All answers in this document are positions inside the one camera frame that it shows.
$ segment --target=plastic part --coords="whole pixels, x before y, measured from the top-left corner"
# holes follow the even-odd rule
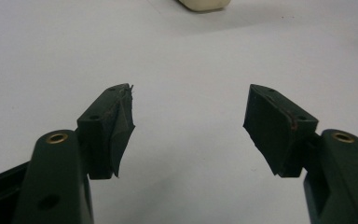
[[[251,85],[243,127],[273,174],[300,176],[303,144],[314,136],[317,124],[314,116],[277,91]]]
[[[358,223],[358,137],[325,130],[315,152],[323,172],[304,181],[311,223]]]
[[[28,162],[0,174],[0,224],[11,223]]]
[[[40,137],[22,183],[13,224],[91,224],[90,187],[76,133]]]
[[[202,12],[226,7],[231,0],[179,0],[192,11]]]
[[[118,176],[124,150],[135,126],[132,87],[121,84],[105,90],[77,120],[77,133],[90,179]]]

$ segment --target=white object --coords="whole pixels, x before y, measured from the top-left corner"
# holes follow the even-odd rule
[[[231,0],[179,0],[193,11],[209,11],[226,7]]]

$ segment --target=metal rivet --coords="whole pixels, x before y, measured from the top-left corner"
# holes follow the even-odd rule
[[[66,133],[54,133],[46,139],[46,142],[49,144],[58,144],[65,141],[68,138]]]
[[[345,134],[345,133],[333,133],[333,137],[336,138],[338,141],[344,142],[344,143],[353,143],[354,142],[354,138],[348,134]]]

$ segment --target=small hole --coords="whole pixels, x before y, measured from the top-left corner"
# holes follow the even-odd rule
[[[44,199],[40,200],[37,204],[37,208],[42,211],[48,211],[55,207],[60,202],[60,196],[55,194],[50,194]]]
[[[90,116],[89,118],[90,118],[90,119],[99,119],[100,116],[98,116],[98,115],[93,115],[93,116]]]
[[[354,142],[354,139],[345,133],[333,133],[333,137],[336,138],[338,141],[344,143]]]
[[[68,138],[68,134],[66,133],[54,133],[48,137],[46,142],[49,144],[57,144],[65,141]]]

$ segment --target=white table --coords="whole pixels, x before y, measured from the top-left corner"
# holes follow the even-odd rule
[[[358,136],[358,0],[0,1],[0,173],[134,85],[120,179],[91,181],[95,222],[309,223],[302,181],[273,176],[241,127],[249,85]]]

